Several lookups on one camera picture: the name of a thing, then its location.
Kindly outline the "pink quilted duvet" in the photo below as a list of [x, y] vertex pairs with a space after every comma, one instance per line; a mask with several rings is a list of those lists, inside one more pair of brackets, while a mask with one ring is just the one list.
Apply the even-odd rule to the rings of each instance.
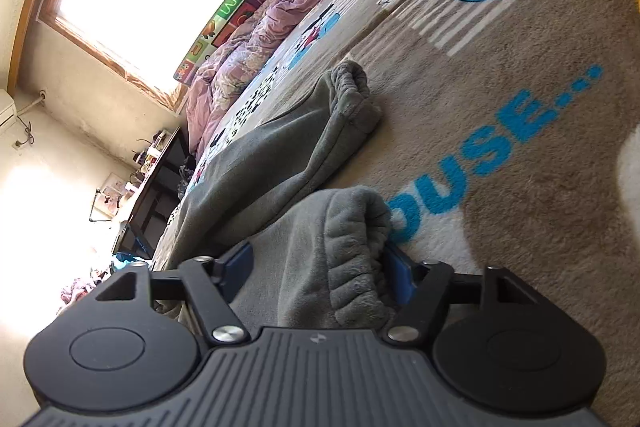
[[245, 0], [252, 12], [214, 35], [213, 53], [188, 78], [186, 132], [189, 153], [201, 157], [222, 117], [260, 73], [292, 30], [321, 0]]

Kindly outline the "white air conditioner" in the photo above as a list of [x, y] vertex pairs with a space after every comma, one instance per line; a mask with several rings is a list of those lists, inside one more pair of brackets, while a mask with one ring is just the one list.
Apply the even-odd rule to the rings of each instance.
[[16, 106], [6, 90], [0, 90], [0, 133], [6, 132], [16, 121]]

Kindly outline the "Mickey Mouse brown blanket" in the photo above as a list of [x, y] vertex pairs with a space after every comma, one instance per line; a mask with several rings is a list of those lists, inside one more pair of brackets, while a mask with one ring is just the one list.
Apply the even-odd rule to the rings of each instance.
[[595, 335], [596, 408], [639, 418], [639, 12], [636, 0], [425, 1], [426, 34], [389, 16], [354, 49], [383, 117], [319, 191], [259, 235], [250, 321], [384, 326], [372, 206], [416, 260], [510, 269]]

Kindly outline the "grey sweatpants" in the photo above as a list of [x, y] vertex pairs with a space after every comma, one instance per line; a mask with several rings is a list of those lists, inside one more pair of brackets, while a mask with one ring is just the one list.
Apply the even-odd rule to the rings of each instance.
[[302, 101], [193, 177], [154, 269], [247, 245], [253, 269], [231, 306], [249, 331], [382, 329], [394, 315], [380, 265], [390, 210], [371, 187], [328, 187], [380, 117], [358, 64], [322, 74]]

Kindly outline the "dark wooden desk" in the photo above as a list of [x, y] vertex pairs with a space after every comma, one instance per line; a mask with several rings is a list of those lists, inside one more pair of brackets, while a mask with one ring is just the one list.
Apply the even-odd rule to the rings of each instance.
[[168, 219], [179, 202], [179, 168], [188, 143], [181, 128], [171, 133], [140, 187], [122, 204], [114, 218], [117, 231], [112, 253], [151, 259]]

